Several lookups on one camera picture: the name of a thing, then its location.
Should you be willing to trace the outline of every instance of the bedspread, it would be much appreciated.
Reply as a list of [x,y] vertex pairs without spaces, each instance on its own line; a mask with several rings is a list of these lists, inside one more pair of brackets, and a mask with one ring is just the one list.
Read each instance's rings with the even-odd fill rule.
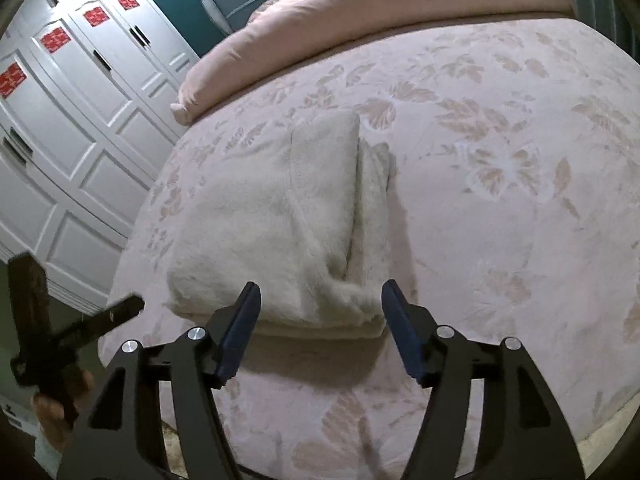
[[[387,142],[390,269],[405,295],[469,338],[516,335],[577,438],[640,388],[640,66],[559,16],[476,18],[368,38],[286,70],[197,122],[147,197],[111,301],[142,293],[119,345],[174,339],[166,263],[225,153],[328,108]],[[166,420],[170,393],[162,390]],[[286,479],[399,478],[428,392],[388,335],[255,336],[215,393],[238,460]],[[478,441],[474,390],[461,471]]]

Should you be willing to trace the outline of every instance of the blanket fold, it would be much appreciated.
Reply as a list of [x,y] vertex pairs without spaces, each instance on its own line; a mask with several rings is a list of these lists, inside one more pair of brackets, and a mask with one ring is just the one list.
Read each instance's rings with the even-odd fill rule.
[[359,131],[354,112],[326,112],[224,158],[177,241],[172,310],[204,321],[253,281],[257,332],[379,336],[389,157]]
[[574,15],[574,0],[303,0],[238,30],[188,72],[172,103],[175,120],[193,123],[235,92],[279,70],[393,27],[509,14]]

